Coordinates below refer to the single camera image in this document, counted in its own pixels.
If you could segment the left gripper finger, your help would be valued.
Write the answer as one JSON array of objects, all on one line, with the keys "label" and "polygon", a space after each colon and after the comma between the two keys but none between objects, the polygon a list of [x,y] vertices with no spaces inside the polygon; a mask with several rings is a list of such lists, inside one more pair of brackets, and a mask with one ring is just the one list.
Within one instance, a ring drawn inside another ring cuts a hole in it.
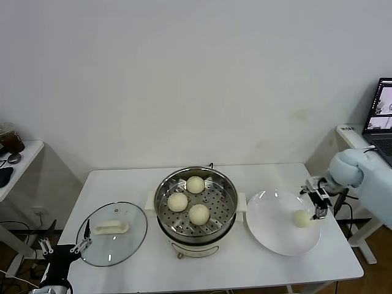
[{"label": "left gripper finger", "polygon": [[87,219],[83,237],[80,241],[76,243],[76,245],[74,245],[73,248],[71,248],[70,253],[82,254],[91,244],[92,244],[92,239],[91,239],[90,220]]},{"label": "left gripper finger", "polygon": [[41,247],[43,255],[48,255],[52,254],[54,252],[51,243],[50,243],[50,237],[54,234],[55,232],[55,227],[56,227],[56,222],[57,220],[55,219],[49,228],[45,231],[41,239],[39,239],[39,245]]}]

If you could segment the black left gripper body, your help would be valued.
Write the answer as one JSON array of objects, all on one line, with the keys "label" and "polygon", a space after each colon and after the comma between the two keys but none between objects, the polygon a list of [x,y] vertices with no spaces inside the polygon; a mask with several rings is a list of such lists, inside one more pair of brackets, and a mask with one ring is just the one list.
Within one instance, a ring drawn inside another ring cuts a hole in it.
[{"label": "black left gripper body", "polygon": [[53,253],[48,254],[46,259],[49,263],[47,279],[67,279],[71,264],[78,260],[78,253],[71,250],[74,244],[61,244],[53,249]]}]

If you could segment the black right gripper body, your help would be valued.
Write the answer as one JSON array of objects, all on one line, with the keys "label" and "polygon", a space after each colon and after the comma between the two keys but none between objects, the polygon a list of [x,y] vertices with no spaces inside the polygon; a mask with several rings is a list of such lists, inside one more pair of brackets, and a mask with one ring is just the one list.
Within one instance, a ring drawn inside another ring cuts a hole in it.
[{"label": "black right gripper body", "polygon": [[309,197],[316,208],[329,207],[329,196],[325,192],[326,179],[310,179],[309,180]]}]

